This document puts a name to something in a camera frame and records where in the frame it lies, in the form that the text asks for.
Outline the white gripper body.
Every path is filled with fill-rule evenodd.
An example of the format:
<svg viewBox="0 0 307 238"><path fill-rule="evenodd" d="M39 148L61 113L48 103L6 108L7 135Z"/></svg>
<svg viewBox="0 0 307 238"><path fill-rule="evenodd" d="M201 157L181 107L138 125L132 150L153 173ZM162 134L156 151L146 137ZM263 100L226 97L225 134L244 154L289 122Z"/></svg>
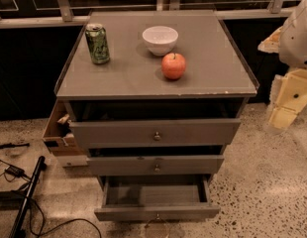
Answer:
<svg viewBox="0 0 307 238"><path fill-rule="evenodd" d="M294 69L281 80L275 106L295 114L307 105L307 69Z"/></svg>

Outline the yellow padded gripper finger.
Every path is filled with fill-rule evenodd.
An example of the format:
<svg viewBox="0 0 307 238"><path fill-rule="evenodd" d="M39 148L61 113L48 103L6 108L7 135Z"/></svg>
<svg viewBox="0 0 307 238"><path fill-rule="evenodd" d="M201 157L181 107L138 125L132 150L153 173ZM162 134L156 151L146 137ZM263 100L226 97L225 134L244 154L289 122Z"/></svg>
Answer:
<svg viewBox="0 0 307 238"><path fill-rule="evenodd" d="M297 115L287 109L274 108L269 105L266 109L265 122L263 128L271 134L280 134L296 119Z"/></svg>

